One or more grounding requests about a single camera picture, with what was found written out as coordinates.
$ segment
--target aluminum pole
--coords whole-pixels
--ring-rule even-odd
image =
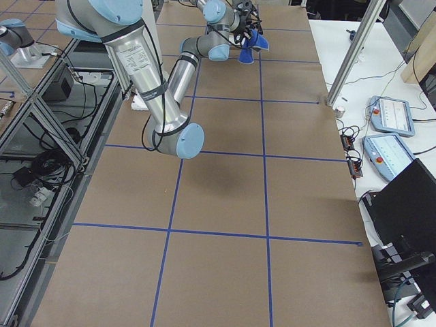
[[[359,29],[357,30],[356,36],[352,42],[352,45],[349,47],[348,52],[342,62],[341,68],[339,68],[339,72],[333,82],[332,88],[328,94],[326,99],[327,106],[332,107],[336,102],[336,99],[341,92],[345,81],[349,73],[351,72],[356,59],[362,50],[365,41],[368,38],[371,29],[374,26],[375,21],[377,20],[381,10],[383,9],[386,0],[372,0],[369,4],[365,15],[363,16],[362,22],[360,23]]]

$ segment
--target cardboard table surface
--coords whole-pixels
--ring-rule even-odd
[[[183,100],[196,158],[121,108],[33,327],[389,326],[305,11],[260,16],[270,52],[202,59]],[[157,27],[166,69],[204,32],[176,2]]]

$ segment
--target metal rack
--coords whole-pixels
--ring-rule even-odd
[[[71,41],[65,52],[71,53],[78,43],[76,40]],[[78,199],[89,182],[89,175],[92,174],[95,162],[104,145],[106,135],[104,131],[108,128],[107,124],[111,124],[114,120],[122,101],[118,80],[111,73],[112,80],[96,86],[99,106],[97,107],[97,103],[95,103],[95,113],[92,119],[86,121],[87,133],[81,142],[76,144],[66,131],[68,124],[61,122],[62,114],[55,113],[57,110],[66,110],[66,108],[74,110],[74,103],[57,103],[49,106],[42,99],[42,94],[52,82],[56,72],[62,68],[62,65],[63,61],[57,59],[37,86],[32,88],[0,51],[0,69],[8,74],[25,96],[25,101],[12,122],[0,135],[0,173],[17,171],[31,162],[32,155],[27,155],[26,151],[19,154],[13,151],[14,143],[17,140],[22,140],[23,124],[29,122],[30,117],[32,117],[32,123],[47,131],[53,142],[70,158],[74,166],[74,169],[70,170],[82,173],[72,179],[70,183],[59,187],[55,194],[49,197],[41,207],[32,207],[26,204],[31,192],[28,189],[24,191],[12,189],[11,177],[0,175],[0,190],[3,191],[3,195],[0,193],[0,264],[2,265],[0,270],[7,267],[10,273],[15,266],[8,266],[8,263],[25,262],[17,275],[6,281],[0,281],[0,298],[2,299],[0,301],[0,326],[16,326],[17,315],[22,315],[26,307],[31,307],[34,298],[37,297],[38,292],[32,292],[32,290],[37,289],[37,285],[43,283],[44,274],[46,274],[44,269],[38,267],[38,264],[47,256],[60,253],[62,245],[62,242],[60,245],[53,244],[47,239],[64,235],[69,230],[74,211],[78,208]],[[75,66],[80,66],[78,71],[83,74],[101,74],[96,69],[84,65]],[[85,110],[89,111],[90,108],[83,106],[83,112]],[[29,142],[30,149],[38,149],[37,144],[33,144],[35,140]],[[6,196],[13,200],[5,202],[4,197]],[[43,217],[44,224],[41,225],[40,221],[34,217]]]

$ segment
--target blue tape grid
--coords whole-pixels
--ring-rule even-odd
[[[44,1],[41,1],[41,3],[31,12],[31,13],[28,13],[28,12],[9,12],[8,10],[13,6],[13,5],[15,5],[16,3],[18,2],[18,0],[15,0],[9,7],[7,7],[4,11],[2,11],[2,12],[0,12],[0,20],[1,20],[1,16],[3,15],[3,14],[6,14],[6,13],[8,13],[8,14],[25,14],[25,15],[28,15],[24,20],[23,20],[23,22],[26,22],[26,20],[28,20],[33,14],[35,14],[36,13],[36,11],[38,10],[38,9],[40,9],[41,8],[41,6],[44,4]],[[36,30],[36,31],[43,31],[43,33],[41,34],[41,36],[39,36],[37,39],[36,39],[36,41],[40,41],[42,38],[43,38],[43,36],[47,33],[47,31],[56,31],[56,29],[53,29],[52,28],[52,26],[55,24],[56,22],[55,21],[53,21],[51,24],[50,24],[50,26],[48,26],[46,29],[31,29],[31,28],[29,28],[29,31],[30,31],[30,33],[32,33],[32,30]],[[7,77],[5,77],[1,82],[0,82],[0,85],[6,80],[6,78]]]
[[[230,153],[230,152],[217,152],[217,151],[202,151],[201,153],[205,155],[236,155],[236,156],[246,156],[246,157],[259,157],[262,158],[263,161],[263,173],[264,173],[264,205],[265,205],[265,226],[266,226],[266,234],[265,235],[257,235],[257,234],[239,234],[239,233],[229,233],[229,232],[214,232],[214,231],[203,231],[203,230],[181,230],[181,229],[173,229],[172,222],[174,219],[174,211],[176,208],[176,199],[178,196],[178,190],[181,183],[181,176],[183,170],[183,160],[181,160],[180,168],[178,171],[178,177],[176,181],[176,189],[174,191],[174,198],[172,203],[172,210],[170,215],[170,222],[168,224],[168,228],[150,228],[150,227],[141,227],[141,226],[126,226],[126,225],[106,225],[106,224],[96,224],[96,223],[75,223],[77,226],[88,226],[88,227],[98,227],[98,228],[122,228],[122,229],[130,229],[130,230],[148,230],[155,232],[165,232],[166,233],[166,242],[163,249],[161,268],[159,271],[159,278],[157,282],[157,289],[155,293],[155,301],[153,304],[152,317],[150,322],[150,327],[154,327],[155,320],[157,316],[157,310],[159,306],[159,295],[163,281],[163,273],[165,270],[166,264],[166,256],[168,253],[168,246],[170,244],[170,235],[172,233],[176,234],[196,234],[196,235],[209,235],[209,236],[226,236],[226,237],[238,237],[238,238],[255,238],[262,239],[266,242],[266,269],[268,276],[268,312],[269,312],[269,326],[274,327],[274,310],[273,310],[273,278],[271,272],[271,248],[270,248],[270,240],[282,240],[282,241],[294,241],[294,242],[308,242],[308,243],[328,243],[328,244],[338,244],[338,245],[353,245],[361,247],[363,246],[362,242],[352,241],[352,240],[328,240],[328,239],[316,239],[316,238],[298,238],[298,237],[286,237],[286,236],[274,236],[270,235],[270,223],[269,223],[269,212],[268,212],[268,174],[267,174],[267,158],[278,158],[278,159],[294,159],[294,160],[312,160],[312,161],[333,161],[339,163],[345,163],[345,159],[330,159],[330,158],[314,158],[314,157],[297,157],[297,156],[285,156],[285,155],[269,155],[266,153],[266,140],[265,140],[265,121],[264,121],[264,103],[266,102],[276,102],[274,100],[265,100],[263,94],[263,80],[262,80],[262,62],[265,61],[262,59],[261,55],[259,55],[259,59],[257,62],[259,63],[259,75],[260,75],[260,98],[259,99],[235,99],[235,98],[223,98],[223,97],[201,97],[198,96],[197,87],[198,80],[201,72],[201,61],[197,70],[196,82],[194,86],[193,95],[189,98],[192,99],[190,114],[193,112],[194,104],[196,99],[229,99],[236,101],[253,101],[260,102],[261,112],[262,112],[262,153]],[[285,103],[297,103],[297,104],[319,104],[318,102],[295,102],[295,101],[280,101]],[[116,147],[116,148],[125,148],[125,149],[138,149],[143,151],[144,149],[141,146],[131,146],[131,145],[122,145],[122,144],[106,144],[107,147]]]
[[[18,0],[15,0],[10,7],[12,7]],[[29,16],[28,19],[35,11],[42,5],[41,3]],[[27,14],[20,12],[13,12],[14,14]],[[44,34],[51,29],[55,22],[53,22],[47,29],[35,29],[44,31],[42,35],[37,39],[38,41],[44,36]],[[184,26],[184,27],[204,27],[204,25],[173,25],[173,24],[157,24],[163,26]],[[265,29],[269,31],[294,31],[294,32],[310,32],[310,30],[299,30],[299,29]],[[178,176],[176,181],[176,187],[174,190],[174,197],[172,202],[172,210],[170,214],[170,220],[168,222],[168,228],[150,228],[150,227],[140,227],[140,226],[128,226],[128,225],[106,225],[106,224],[96,224],[96,223],[74,223],[76,226],[86,226],[86,227],[99,227],[99,228],[118,228],[118,229],[129,229],[129,230],[148,230],[155,232],[165,232],[166,233],[166,241],[163,249],[163,255],[161,260],[161,267],[159,270],[159,279],[157,282],[157,289],[155,293],[155,300],[153,304],[153,312],[150,321],[150,327],[154,326],[157,306],[159,304],[159,295],[160,289],[163,279],[163,273],[165,269],[166,263],[166,255],[168,252],[168,245],[170,243],[170,235],[171,233],[181,233],[181,234],[201,234],[201,235],[211,235],[211,236],[227,236],[227,237],[239,237],[239,238],[259,238],[264,239],[266,241],[266,261],[267,261],[267,271],[268,271],[268,305],[269,305],[269,321],[270,327],[274,326],[273,321],[273,287],[272,287],[272,277],[271,277],[271,261],[270,261],[270,240],[286,240],[286,241],[298,241],[298,242],[310,242],[310,243],[330,243],[330,244],[341,244],[341,245],[356,245],[362,246],[362,242],[350,241],[350,240],[325,240],[325,239],[314,239],[314,238],[296,238],[296,237],[284,237],[284,236],[272,236],[269,231],[269,214],[268,214],[268,176],[267,176],[267,167],[266,167],[266,158],[281,158],[281,159],[300,159],[300,160],[315,160],[315,161],[336,161],[336,162],[346,162],[344,159],[328,159],[328,158],[310,158],[310,157],[293,157],[293,156],[282,156],[282,155],[267,155],[266,154],[266,145],[265,145],[265,130],[264,130],[264,102],[284,102],[284,103],[295,103],[295,104],[319,104],[319,102],[300,102],[300,101],[275,101],[275,100],[264,100],[263,99],[263,85],[262,85],[262,61],[278,61],[278,62],[289,62],[289,63],[319,63],[317,61],[293,61],[293,60],[274,60],[274,59],[262,59],[261,55],[259,55],[259,59],[255,59],[259,62],[259,74],[260,74],[260,99],[234,99],[234,98],[220,98],[220,97],[199,97],[196,96],[196,89],[198,85],[198,79],[200,76],[200,68],[201,62],[198,67],[197,76],[196,76],[196,84],[194,87],[194,92],[191,103],[191,113],[193,111],[194,102],[197,98],[204,99],[228,99],[228,100],[236,100],[236,101],[254,101],[260,102],[261,112],[262,112],[262,154],[251,154],[251,153],[226,153],[226,152],[216,152],[216,151],[202,151],[204,154],[213,154],[213,155],[238,155],[238,156],[250,156],[250,157],[262,157],[263,165],[264,165],[264,201],[265,201],[265,225],[266,225],[266,235],[255,235],[255,234],[237,234],[237,233],[225,233],[225,232],[208,232],[208,231],[197,231],[197,230],[177,230],[172,229],[172,222],[174,219],[174,212],[176,208],[178,189],[180,186],[181,175],[183,170],[183,160],[180,162],[180,166],[178,169]],[[128,148],[128,149],[142,149],[140,146],[128,146],[128,145],[118,145],[118,144],[107,144],[108,147],[120,147],[120,148]]]

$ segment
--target white cable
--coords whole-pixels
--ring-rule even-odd
[[[68,190],[71,192],[71,196],[70,196],[70,197],[68,198],[68,200],[63,204],[60,213],[63,211],[63,209],[68,205],[68,203],[69,203],[69,202],[72,200],[72,198],[74,197],[74,191],[73,191],[73,189],[72,189],[70,186],[68,186],[68,185],[63,185],[63,186],[68,188]],[[41,214],[41,216],[43,216],[44,209],[42,208],[42,204],[41,204],[41,209],[42,209],[42,214]],[[65,233],[65,234],[62,235],[62,236],[59,236],[59,237],[56,237],[56,238],[53,239],[53,240],[50,240],[49,238],[47,238],[47,234],[48,234],[48,233],[47,233],[46,235],[43,235],[43,234],[42,234],[41,224],[38,225],[38,229],[40,230],[40,233],[41,233],[41,235],[42,235],[42,238],[43,238],[44,240],[50,242],[50,243],[48,243],[48,244],[51,244],[51,243],[53,243],[53,242],[57,242],[58,240],[61,240],[62,238],[66,237],[66,236],[69,234],[69,232],[68,232],[68,233]]]

